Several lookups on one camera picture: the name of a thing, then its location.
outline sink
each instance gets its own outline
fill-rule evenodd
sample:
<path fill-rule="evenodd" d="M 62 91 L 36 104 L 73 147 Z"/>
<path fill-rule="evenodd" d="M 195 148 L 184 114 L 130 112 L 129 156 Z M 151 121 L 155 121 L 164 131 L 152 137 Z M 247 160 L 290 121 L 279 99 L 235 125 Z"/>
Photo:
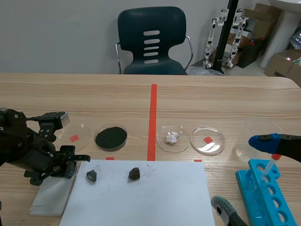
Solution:
<path fill-rule="evenodd" d="M 272 6 L 288 12 L 301 13 L 301 0 L 269 0 Z"/>
<path fill-rule="evenodd" d="M 301 19 L 301 0 L 269 0 L 269 2 L 284 12 L 283 19 L 259 62 L 259 66 L 264 69 L 267 68 L 274 53 L 286 50 Z"/>

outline red paper square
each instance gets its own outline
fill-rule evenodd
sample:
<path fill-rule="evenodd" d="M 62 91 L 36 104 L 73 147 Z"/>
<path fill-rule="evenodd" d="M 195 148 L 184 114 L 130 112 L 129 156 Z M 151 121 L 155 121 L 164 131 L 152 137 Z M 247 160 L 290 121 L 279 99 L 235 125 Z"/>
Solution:
<path fill-rule="evenodd" d="M 206 138 L 204 138 L 204 141 L 205 141 L 207 144 L 209 144 L 209 143 L 211 143 L 213 140 L 211 139 L 211 137 L 206 137 Z"/>
<path fill-rule="evenodd" d="M 78 135 L 74 135 L 74 136 L 70 137 L 70 140 L 73 143 L 73 142 L 79 140 L 79 136 Z"/>

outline rock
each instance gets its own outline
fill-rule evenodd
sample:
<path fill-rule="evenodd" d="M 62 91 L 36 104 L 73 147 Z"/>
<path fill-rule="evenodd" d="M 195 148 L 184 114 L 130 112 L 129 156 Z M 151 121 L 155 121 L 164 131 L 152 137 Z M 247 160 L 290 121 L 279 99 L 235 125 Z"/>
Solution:
<path fill-rule="evenodd" d="M 165 143 L 175 144 L 177 143 L 177 138 L 175 137 L 175 135 L 168 135 L 166 137 Z"/>
<path fill-rule="evenodd" d="M 137 180 L 140 178 L 140 170 L 139 168 L 133 168 L 129 174 L 128 174 L 128 178 L 132 179 L 132 180 Z"/>
<path fill-rule="evenodd" d="M 179 134 L 177 132 L 171 132 L 172 135 L 175 136 L 175 138 L 178 138 L 179 137 Z"/>
<path fill-rule="evenodd" d="M 87 173 L 87 178 L 92 182 L 96 181 L 96 177 L 97 177 L 97 173 L 94 170 L 91 170 L 90 172 Z"/>

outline petri dish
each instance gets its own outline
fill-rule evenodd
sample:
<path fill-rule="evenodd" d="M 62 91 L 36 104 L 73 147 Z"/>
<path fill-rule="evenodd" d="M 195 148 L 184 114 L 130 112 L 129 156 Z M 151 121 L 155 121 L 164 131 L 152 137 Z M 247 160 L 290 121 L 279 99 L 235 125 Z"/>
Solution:
<path fill-rule="evenodd" d="M 179 134 L 175 144 L 166 143 L 168 133 L 176 132 Z M 189 134 L 182 126 L 163 126 L 157 133 L 158 145 L 167 152 L 182 152 L 189 146 Z"/>
<path fill-rule="evenodd" d="M 120 124 L 106 124 L 97 130 L 94 141 L 104 151 L 117 151 L 127 142 L 127 129 Z"/>
<path fill-rule="evenodd" d="M 255 135 L 271 133 L 281 134 L 283 130 L 266 117 L 257 116 L 247 118 L 233 147 L 233 151 L 243 162 L 248 162 L 250 159 L 263 158 L 260 151 L 249 145 L 249 139 Z"/>
<path fill-rule="evenodd" d="M 91 129 L 84 124 L 69 124 L 62 129 L 62 132 L 57 136 L 58 148 L 62 145 L 74 145 L 75 151 L 80 151 L 88 146 L 92 138 Z"/>
<path fill-rule="evenodd" d="M 216 129 L 211 127 L 199 127 L 190 135 L 192 147 L 206 155 L 217 155 L 225 148 L 225 138 Z"/>

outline plastic bag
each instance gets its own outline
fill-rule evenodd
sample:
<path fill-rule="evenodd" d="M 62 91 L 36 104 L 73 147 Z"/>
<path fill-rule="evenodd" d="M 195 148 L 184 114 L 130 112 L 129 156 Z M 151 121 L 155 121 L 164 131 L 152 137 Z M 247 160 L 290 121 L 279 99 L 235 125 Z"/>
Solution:
<path fill-rule="evenodd" d="M 213 69 L 204 69 L 203 67 L 193 67 L 190 66 L 186 69 L 188 75 L 224 75 Z"/>

